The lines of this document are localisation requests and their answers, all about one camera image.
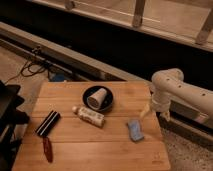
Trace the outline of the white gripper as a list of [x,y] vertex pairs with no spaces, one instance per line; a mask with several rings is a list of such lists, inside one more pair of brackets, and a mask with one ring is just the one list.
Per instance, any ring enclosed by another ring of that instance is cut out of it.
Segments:
[[[166,121],[170,121],[170,112],[168,111],[171,104],[171,95],[167,92],[156,90],[152,94],[151,107],[156,112],[163,112],[162,116]],[[147,104],[140,113],[140,118],[143,119],[150,112],[150,105]]]

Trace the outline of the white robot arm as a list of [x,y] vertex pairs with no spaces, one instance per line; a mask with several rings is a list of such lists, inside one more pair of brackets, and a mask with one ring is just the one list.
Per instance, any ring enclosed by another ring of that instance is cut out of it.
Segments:
[[173,96],[199,111],[195,117],[196,122],[205,123],[210,117],[213,118],[213,91],[185,83],[184,74],[180,69],[157,71],[152,75],[151,81],[154,91],[151,100],[140,114],[141,118],[149,113],[159,112],[170,121],[169,110]]

